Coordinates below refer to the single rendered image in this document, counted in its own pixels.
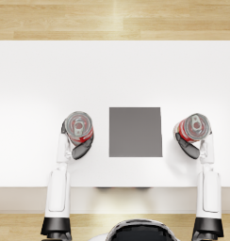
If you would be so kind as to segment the red soda can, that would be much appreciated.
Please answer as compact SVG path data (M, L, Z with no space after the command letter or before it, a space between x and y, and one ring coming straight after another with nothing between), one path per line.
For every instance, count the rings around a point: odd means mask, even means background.
M93 127L90 116L82 111L70 114L65 122L65 131L75 146L84 143L93 135Z
M206 116L195 113L178 122L173 128L173 133L178 133L187 142L193 143L209 136L211 126Z

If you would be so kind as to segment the dark grey square mat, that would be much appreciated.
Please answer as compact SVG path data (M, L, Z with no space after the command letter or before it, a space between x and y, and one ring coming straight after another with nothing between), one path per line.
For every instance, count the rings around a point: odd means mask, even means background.
M109 109L110 157L161 157L159 107L111 107Z

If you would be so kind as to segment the dark round robot body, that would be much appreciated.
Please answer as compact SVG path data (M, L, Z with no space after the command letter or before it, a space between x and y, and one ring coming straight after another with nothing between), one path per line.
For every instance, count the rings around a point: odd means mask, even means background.
M89 241L180 241L162 222L137 218L121 221L109 233L94 236Z

